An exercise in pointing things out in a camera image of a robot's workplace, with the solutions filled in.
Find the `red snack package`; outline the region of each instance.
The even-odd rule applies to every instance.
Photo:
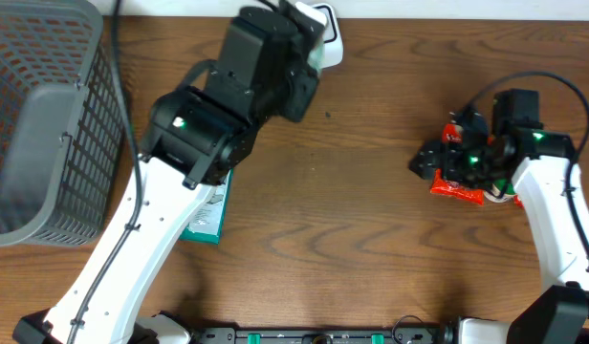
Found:
[[[456,124],[448,124],[444,128],[444,133],[441,137],[443,142],[461,142],[460,126]],[[476,204],[484,204],[484,191],[471,190],[467,187],[461,186],[457,182],[444,181],[441,178],[441,170],[437,169],[435,172],[435,180],[430,187],[430,193],[439,195],[448,195],[459,198],[461,200],[473,202]]]

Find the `teal box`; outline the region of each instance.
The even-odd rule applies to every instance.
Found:
[[[220,243],[232,177],[233,171],[231,170],[225,178],[225,183],[216,188],[211,199],[199,209],[199,212],[186,226],[180,235],[180,240],[214,245]]]

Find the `wooden tabletop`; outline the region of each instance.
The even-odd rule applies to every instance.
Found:
[[[122,73],[139,137],[154,100],[215,58],[228,19],[132,17]],[[407,169],[424,140],[494,79],[548,70],[589,97],[589,23],[341,20],[345,56],[300,124],[272,119],[235,170],[219,246],[178,243],[142,314],[241,327],[383,327],[405,314],[511,321],[539,295],[523,210],[431,195]],[[582,108],[530,78],[547,128],[578,140]],[[482,110],[490,118],[489,100]],[[589,206],[589,144],[581,162]],[[130,173],[123,155],[114,200]],[[0,248],[0,342],[53,306],[93,246]]]

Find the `gray plastic basket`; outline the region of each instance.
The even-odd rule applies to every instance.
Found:
[[[103,227],[121,130],[102,28],[83,0],[0,0],[0,246]]]

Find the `green led indicator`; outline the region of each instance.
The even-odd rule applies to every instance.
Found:
[[[171,125],[173,125],[176,128],[185,128],[186,121],[181,117],[176,117],[173,119],[173,122],[171,123]]]

